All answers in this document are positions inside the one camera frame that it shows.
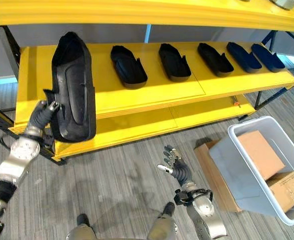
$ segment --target black metal post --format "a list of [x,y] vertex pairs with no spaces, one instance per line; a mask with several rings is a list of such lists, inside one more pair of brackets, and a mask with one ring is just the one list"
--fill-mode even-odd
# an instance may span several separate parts
[[258,92],[255,107],[254,107],[255,109],[259,106],[260,97],[261,97],[261,91]]
[[275,42],[276,33],[277,33],[277,31],[273,31],[272,32],[272,37],[270,39],[269,51],[271,51],[271,52],[272,52],[272,49],[273,49],[273,44]]
[[271,30],[271,31],[267,34],[267,36],[261,41],[261,43],[264,44],[264,45],[266,45],[267,42],[268,42],[272,37],[275,36],[275,33],[276,33],[276,32],[277,32],[276,30]]

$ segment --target shelf board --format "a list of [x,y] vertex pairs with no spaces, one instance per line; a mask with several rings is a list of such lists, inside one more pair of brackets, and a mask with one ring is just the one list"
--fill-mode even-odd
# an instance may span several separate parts
[[[93,82],[96,91],[97,119],[151,111],[166,107],[228,97],[260,90],[289,87],[294,77],[283,70],[278,73],[265,67],[258,73],[244,72],[226,50],[225,42],[209,42],[220,53],[225,52],[234,66],[228,77],[216,77],[197,52],[198,42],[171,43],[186,55],[192,75],[185,82],[171,82],[162,67],[158,50],[160,43],[124,43],[140,58],[148,75],[141,89],[125,89],[113,68],[110,52],[114,44],[88,44],[92,55]],[[241,43],[250,51],[252,43]],[[23,130],[40,100],[43,89],[52,89],[51,60],[56,46],[35,46],[22,49],[17,96],[15,130]]]
[[97,134],[93,139],[80,143],[56,141],[53,159],[59,161],[61,158],[76,154],[255,112],[243,95],[238,95],[237,98],[241,107],[234,106],[232,98],[224,97],[99,119]]
[[0,25],[156,24],[294,32],[294,8],[269,0],[2,0]]

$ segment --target gray carpet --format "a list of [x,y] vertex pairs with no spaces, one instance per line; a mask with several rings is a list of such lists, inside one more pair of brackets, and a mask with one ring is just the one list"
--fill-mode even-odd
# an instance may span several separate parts
[[[273,91],[265,91],[262,99]],[[251,101],[256,93],[248,94]],[[294,142],[294,88],[250,118],[273,116]],[[198,139],[218,140],[236,119],[119,145],[69,159],[57,166],[39,157],[3,217],[4,240],[62,240],[86,213],[100,238],[145,238],[178,182],[157,170],[165,144],[180,149],[199,187],[207,188],[193,149]],[[0,162],[8,155],[0,145]],[[233,240],[294,240],[294,226],[278,218],[218,210]],[[184,207],[176,208],[177,240],[196,240]]]

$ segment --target metal shelf frame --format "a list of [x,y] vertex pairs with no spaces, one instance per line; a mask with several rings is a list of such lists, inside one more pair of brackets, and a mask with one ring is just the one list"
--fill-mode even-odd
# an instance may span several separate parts
[[[13,37],[12,33],[10,32],[7,26],[0,26],[0,39],[4,46],[5,52],[9,59],[11,68],[14,72],[15,77],[17,80],[19,79],[19,65],[20,65],[20,46],[16,42],[15,38]],[[2,130],[5,134],[18,139],[19,135],[13,133],[9,130],[9,128],[14,126],[14,121],[8,117],[2,110],[0,110],[0,130]],[[3,142],[3,137],[0,137],[0,144],[6,147],[6,144]],[[50,161],[58,164],[63,165],[65,161],[54,161],[52,157],[54,153],[52,149],[46,148],[42,146],[40,148],[40,155],[49,159]]]
[[[273,50],[273,44],[275,41],[275,37],[276,37],[276,33],[278,31],[276,30],[272,30],[268,33],[268,35],[261,41],[262,44],[266,45],[269,41],[270,41],[270,45],[269,45],[269,51],[272,52]],[[291,38],[294,40],[294,35],[289,32],[286,31],[286,33],[291,36]],[[277,99],[278,97],[280,97],[281,95],[283,95],[285,92],[287,92],[289,89],[283,87],[282,89],[280,89],[278,92],[274,93],[272,96],[270,96],[268,99],[266,99],[264,102],[259,103],[260,102],[260,97],[261,97],[261,93],[262,91],[258,92],[257,98],[256,98],[256,102],[255,102],[255,110],[259,110],[261,108],[263,108],[264,106],[266,106],[267,104],[271,103],[273,100]],[[243,115],[241,117],[238,118],[239,121],[244,120],[245,118],[247,118],[248,115]]]
[[[152,28],[151,24],[148,24],[146,26],[146,34],[145,34],[145,40],[144,40],[145,43],[149,42],[151,28]],[[262,43],[264,45],[268,41],[271,41],[269,50],[272,50],[276,33],[277,33],[276,30],[272,30],[262,41]],[[287,33],[294,39],[294,35],[292,35],[292,33],[290,33],[290,32],[287,32]],[[18,43],[16,42],[16,40],[14,39],[9,28],[6,25],[0,26],[0,39],[3,43],[5,52],[8,56],[8,59],[9,59],[10,65],[13,69],[13,72],[18,80],[19,79],[19,64],[20,64],[20,47],[19,47]],[[275,93],[273,96],[271,96],[269,99],[267,99],[266,101],[264,101],[261,104],[259,104],[259,100],[260,100],[260,96],[261,96],[261,91],[259,91],[257,99],[256,99],[255,110],[258,110],[258,109],[264,107],[265,105],[267,105],[268,103],[270,103],[271,101],[273,101],[274,99],[279,97],[280,95],[284,94],[286,91],[287,91],[286,88],[282,88],[279,92]],[[243,120],[247,116],[248,115],[244,115],[244,116],[240,117],[239,120]],[[0,130],[2,130],[6,134],[17,139],[19,136],[17,134],[14,134],[13,132],[11,132],[8,129],[13,126],[14,126],[14,121],[12,119],[10,119],[3,111],[0,110]],[[59,161],[59,162],[56,162],[52,159],[52,157],[54,156],[54,152],[52,151],[52,148],[49,149],[49,148],[41,147],[40,154],[43,157],[53,161],[54,163],[56,163],[58,165],[63,165],[66,163],[65,159],[61,159],[61,161]]]

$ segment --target black cable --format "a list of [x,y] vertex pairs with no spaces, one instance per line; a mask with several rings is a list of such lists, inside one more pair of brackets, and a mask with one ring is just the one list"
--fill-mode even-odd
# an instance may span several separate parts
[[6,149],[11,150],[11,148],[5,143],[4,139],[5,137],[9,136],[9,134],[5,133],[0,136],[0,144],[4,146]]

